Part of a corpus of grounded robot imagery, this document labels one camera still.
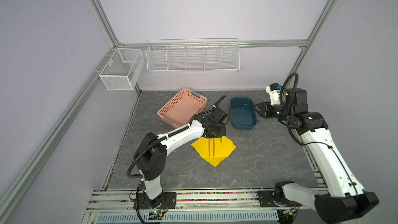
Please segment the blue bin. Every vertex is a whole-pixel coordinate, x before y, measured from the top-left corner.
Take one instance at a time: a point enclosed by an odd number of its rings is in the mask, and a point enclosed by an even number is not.
[[[238,130],[250,130],[257,124],[251,99],[233,98],[231,100],[231,123]]]

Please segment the white wire basket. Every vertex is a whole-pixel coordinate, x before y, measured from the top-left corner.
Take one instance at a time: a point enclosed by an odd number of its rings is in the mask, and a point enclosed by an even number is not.
[[[118,48],[99,77],[108,90],[134,90],[144,63],[141,49]]]
[[[151,73],[236,72],[240,68],[238,42],[152,44],[147,68]]]

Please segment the gray table surface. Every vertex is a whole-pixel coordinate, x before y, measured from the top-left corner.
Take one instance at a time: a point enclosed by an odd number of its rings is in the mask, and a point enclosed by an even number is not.
[[[127,136],[120,151],[108,189],[133,189],[138,179],[128,179],[126,171],[143,137],[149,133],[161,134],[174,128],[163,122],[157,111],[177,92],[142,92]],[[223,95],[219,107],[230,114],[234,97],[247,97],[254,104],[269,101],[265,91],[198,91],[207,98],[205,110]],[[305,187],[318,187],[305,152],[275,119],[257,115],[257,125],[251,130],[236,130],[231,122],[226,125],[226,136],[236,149],[229,157],[213,167],[200,157],[191,146],[192,140],[173,151],[160,175],[163,189],[202,188],[273,188],[276,182],[292,180]]]

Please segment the yellow napkin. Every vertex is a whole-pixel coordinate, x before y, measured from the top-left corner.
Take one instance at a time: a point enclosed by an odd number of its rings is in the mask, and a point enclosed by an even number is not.
[[[226,136],[221,138],[202,137],[195,141],[192,146],[204,160],[214,167],[227,158],[236,148],[234,143]]]

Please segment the gray basket handle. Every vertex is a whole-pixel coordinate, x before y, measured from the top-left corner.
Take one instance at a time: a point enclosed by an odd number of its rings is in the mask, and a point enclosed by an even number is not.
[[[167,123],[169,123],[169,124],[173,124],[173,122],[171,122],[170,120],[168,120],[168,119],[166,119],[165,117],[163,117],[163,119],[167,122]]]
[[[196,96],[196,97],[198,97],[198,98],[200,98],[201,97],[201,95],[200,94],[198,94],[197,92],[195,92],[195,91],[191,91],[191,94],[193,95],[193,96]]]

